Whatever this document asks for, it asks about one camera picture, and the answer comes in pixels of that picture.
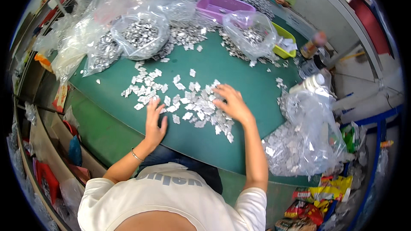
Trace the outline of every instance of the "floor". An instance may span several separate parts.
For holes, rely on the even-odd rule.
[[[52,101],[57,93],[58,83],[53,74],[46,73],[37,93],[35,102],[39,105],[54,109]],[[126,126],[100,107],[87,99],[78,90],[69,90],[65,110],[72,106],[73,113],[80,123],[79,133],[84,146],[106,167],[110,167],[122,156],[128,153],[119,149],[120,143],[137,145],[144,136]],[[53,113],[41,112],[44,124],[51,125]],[[223,198],[231,206],[242,191],[245,176],[219,169],[223,183]],[[292,193],[295,187],[269,182],[267,191],[267,227],[282,218],[285,210],[293,202]]]

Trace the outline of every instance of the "bangle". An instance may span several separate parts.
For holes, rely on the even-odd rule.
[[[137,160],[139,160],[139,161],[141,161],[141,162],[144,162],[144,160],[142,160],[142,159],[140,159],[140,158],[138,158],[138,157],[136,156],[136,154],[133,152],[133,149],[134,149],[134,147],[131,148],[131,154],[132,154],[134,157],[136,157]]]

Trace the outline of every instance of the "purple plastic tray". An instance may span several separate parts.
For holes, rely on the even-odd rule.
[[[197,10],[223,23],[223,16],[237,10],[255,12],[256,9],[240,0],[198,0]]]

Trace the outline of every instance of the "green table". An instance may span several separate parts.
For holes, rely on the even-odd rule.
[[[284,20],[276,18],[275,23],[292,33],[298,46],[306,42],[306,39],[286,25]],[[288,87],[301,80],[293,60],[289,59],[288,68],[276,68],[272,64],[261,63],[251,68],[249,62],[228,54],[225,47],[220,45],[222,38],[218,32],[207,33],[207,37],[207,40],[199,43],[203,46],[202,52],[185,51],[182,46],[176,46],[167,56],[170,58],[168,63],[146,61],[144,67],[147,68],[147,72],[156,68],[162,71],[162,76],[157,77],[155,82],[167,83],[169,87],[165,94],[158,91],[157,95],[162,100],[165,95],[173,98],[176,94],[180,94],[184,97],[184,91],[177,90],[172,83],[173,77],[177,74],[181,76],[181,83],[186,86],[186,90],[191,81],[198,81],[204,88],[206,84],[212,84],[214,79],[217,79],[241,91],[244,101],[256,117],[260,136],[267,136],[284,122],[277,105],[277,97],[281,95],[281,91],[276,87],[275,78],[281,77]],[[146,109],[137,111],[133,108],[138,103],[138,96],[134,93],[128,98],[121,96],[121,92],[131,84],[131,78],[138,75],[138,71],[134,68],[135,61],[121,57],[109,69],[82,78],[80,70],[84,68],[85,60],[86,58],[83,59],[76,71],[77,74],[71,77],[70,82],[103,110],[136,131],[145,134]],[[189,76],[191,68],[197,72],[195,78]],[[174,124],[172,114],[177,114],[181,118],[185,112],[182,104],[174,113],[164,114],[168,116],[168,130],[162,144],[207,164],[245,174],[244,133],[241,125],[238,122],[233,125],[234,142],[231,144],[224,134],[216,135],[214,126],[209,122],[204,128],[195,128],[194,124],[182,119],[180,119],[180,125]],[[131,147],[134,145],[113,146]],[[270,180],[292,185],[308,184],[305,176],[296,178],[270,176]]]

